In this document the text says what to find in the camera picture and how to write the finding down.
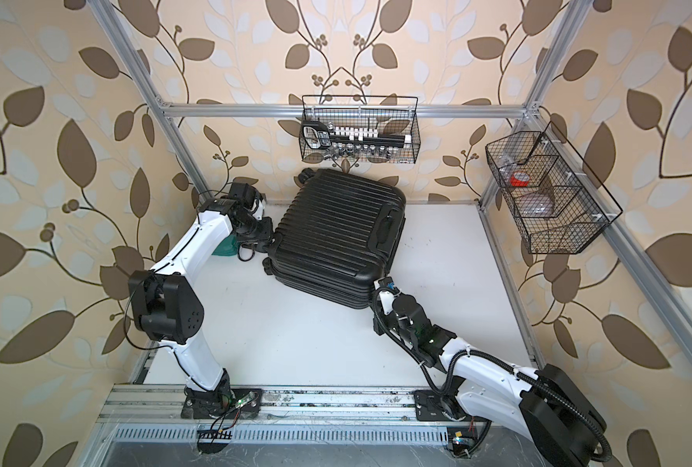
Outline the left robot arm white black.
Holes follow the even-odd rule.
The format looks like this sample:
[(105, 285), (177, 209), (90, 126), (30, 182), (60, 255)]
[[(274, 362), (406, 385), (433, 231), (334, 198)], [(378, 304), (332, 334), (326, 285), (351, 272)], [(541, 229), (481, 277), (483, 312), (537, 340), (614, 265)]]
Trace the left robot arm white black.
[(266, 250), (273, 226), (264, 208), (264, 195), (254, 186), (232, 183), (227, 195), (199, 206), (196, 220), (178, 244), (149, 270), (136, 270), (128, 280), (136, 329), (172, 352), (186, 376), (186, 396), (192, 404), (204, 403), (217, 412), (234, 405), (236, 397), (227, 371), (203, 336), (205, 309), (193, 284), (229, 237), (255, 251)]

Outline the black hard-shell suitcase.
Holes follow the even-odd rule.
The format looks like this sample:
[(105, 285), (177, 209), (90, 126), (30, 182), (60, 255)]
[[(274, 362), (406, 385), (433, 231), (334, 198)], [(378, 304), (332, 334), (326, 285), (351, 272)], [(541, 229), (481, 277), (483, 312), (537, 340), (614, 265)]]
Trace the black hard-shell suitcase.
[(333, 169), (304, 169), (275, 229), (264, 272), (285, 286), (367, 309), (389, 274), (405, 224), (400, 189)]

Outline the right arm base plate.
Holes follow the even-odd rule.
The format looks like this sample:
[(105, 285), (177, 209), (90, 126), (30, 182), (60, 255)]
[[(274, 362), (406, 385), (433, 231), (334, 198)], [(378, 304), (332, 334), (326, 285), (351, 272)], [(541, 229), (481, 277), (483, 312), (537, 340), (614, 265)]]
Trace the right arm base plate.
[(487, 418), (472, 416), (450, 396), (439, 396), (431, 390), (413, 392), (415, 416), (424, 422), (488, 422)]

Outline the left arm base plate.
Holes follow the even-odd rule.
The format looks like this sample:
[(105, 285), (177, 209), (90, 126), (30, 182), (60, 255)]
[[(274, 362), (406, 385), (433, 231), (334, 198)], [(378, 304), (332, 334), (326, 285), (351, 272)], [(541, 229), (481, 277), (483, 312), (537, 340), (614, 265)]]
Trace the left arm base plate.
[(184, 388), (184, 404), (180, 417), (184, 420), (215, 420), (227, 416), (256, 418), (261, 409), (263, 390), (236, 388), (221, 391), (195, 391)]

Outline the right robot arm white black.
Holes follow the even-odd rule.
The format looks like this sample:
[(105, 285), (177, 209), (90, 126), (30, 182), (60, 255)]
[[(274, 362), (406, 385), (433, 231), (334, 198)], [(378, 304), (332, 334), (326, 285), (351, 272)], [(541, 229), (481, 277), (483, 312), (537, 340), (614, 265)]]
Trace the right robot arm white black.
[(419, 366), (448, 418), (484, 418), (522, 435), (553, 466), (612, 460), (606, 421), (567, 373), (509, 363), (431, 322), (390, 276), (374, 283), (376, 332)]

